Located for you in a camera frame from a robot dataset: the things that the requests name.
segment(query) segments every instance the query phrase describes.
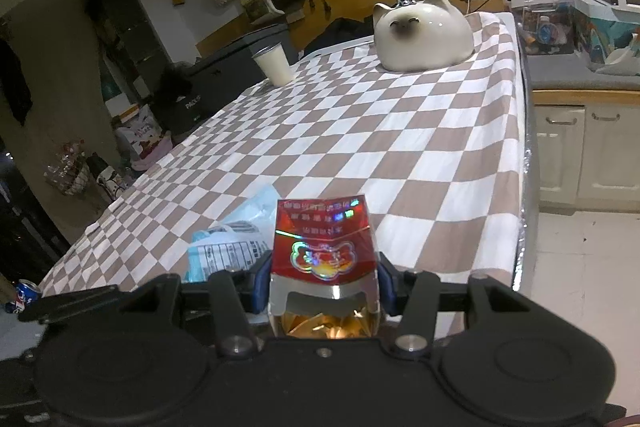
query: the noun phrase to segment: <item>tiled floor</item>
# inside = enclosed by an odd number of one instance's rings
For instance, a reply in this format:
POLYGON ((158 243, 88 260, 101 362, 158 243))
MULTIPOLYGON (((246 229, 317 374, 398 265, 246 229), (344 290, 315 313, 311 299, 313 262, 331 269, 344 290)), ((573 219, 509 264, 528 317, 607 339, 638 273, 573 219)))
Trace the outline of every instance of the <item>tiled floor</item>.
POLYGON ((616 361, 609 402, 640 413, 640 214, 540 214, 534 301, 600 340, 616 361))

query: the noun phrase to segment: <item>cabinet handle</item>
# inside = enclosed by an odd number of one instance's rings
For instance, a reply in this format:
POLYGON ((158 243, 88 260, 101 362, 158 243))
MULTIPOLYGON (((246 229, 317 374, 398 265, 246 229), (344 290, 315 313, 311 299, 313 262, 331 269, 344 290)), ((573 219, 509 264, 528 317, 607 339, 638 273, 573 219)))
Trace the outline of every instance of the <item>cabinet handle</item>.
POLYGON ((620 120, 620 115, 617 114, 611 118, 607 118, 606 116, 598 116, 597 114, 595 114, 594 112, 591 113, 591 116, 593 117, 593 120, 598 120, 601 122, 617 122, 618 120, 620 120))
POLYGON ((545 118, 547 123, 550 123, 551 125, 575 125, 578 123, 578 119, 574 118, 571 122, 562 122, 562 121, 558 121, 558 120, 551 120, 549 117, 545 118))

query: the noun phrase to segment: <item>checkered tablecloth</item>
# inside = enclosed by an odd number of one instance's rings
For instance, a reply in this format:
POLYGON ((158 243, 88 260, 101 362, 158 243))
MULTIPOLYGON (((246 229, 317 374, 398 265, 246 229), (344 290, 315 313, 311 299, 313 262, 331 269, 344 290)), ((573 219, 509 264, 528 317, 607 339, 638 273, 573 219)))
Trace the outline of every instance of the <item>checkered tablecloth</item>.
POLYGON ((302 60, 296 80, 255 86, 136 181, 44 278, 45 295, 184 274, 191 234, 272 184, 283 198, 367 198, 398 266, 509 282, 519 227, 516 50, 473 14, 476 52, 389 73, 372 42, 302 60))

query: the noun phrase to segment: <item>plastic bag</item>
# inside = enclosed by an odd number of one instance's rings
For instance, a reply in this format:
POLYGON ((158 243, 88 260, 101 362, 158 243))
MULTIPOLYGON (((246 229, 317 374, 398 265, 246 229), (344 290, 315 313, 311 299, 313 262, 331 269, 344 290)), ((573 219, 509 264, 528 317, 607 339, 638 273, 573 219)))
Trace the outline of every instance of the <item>plastic bag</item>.
POLYGON ((202 282, 224 269, 249 269, 273 248, 280 195, 271 185, 246 200, 221 223, 194 232, 187 249, 185 282, 202 282))
POLYGON ((81 142, 69 142, 56 154, 57 162, 47 165, 44 177, 64 195, 71 196, 84 191, 89 184, 90 172, 81 142))
POLYGON ((120 154, 134 171, 146 171, 173 148, 171 133, 163 132, 148 105, 135 108, 114 131, 120 154))

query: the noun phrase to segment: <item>soda can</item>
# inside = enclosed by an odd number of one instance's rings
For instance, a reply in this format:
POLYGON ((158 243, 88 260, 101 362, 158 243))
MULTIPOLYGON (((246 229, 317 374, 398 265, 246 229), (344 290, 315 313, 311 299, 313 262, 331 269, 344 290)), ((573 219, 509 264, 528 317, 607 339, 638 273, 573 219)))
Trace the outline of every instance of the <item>soda can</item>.
POLYGON ((15 292, 15 307, 18 312, 23 311, 29 304, 36 301, 42 293, 38 285, 27 279, 18 280, 15 292))

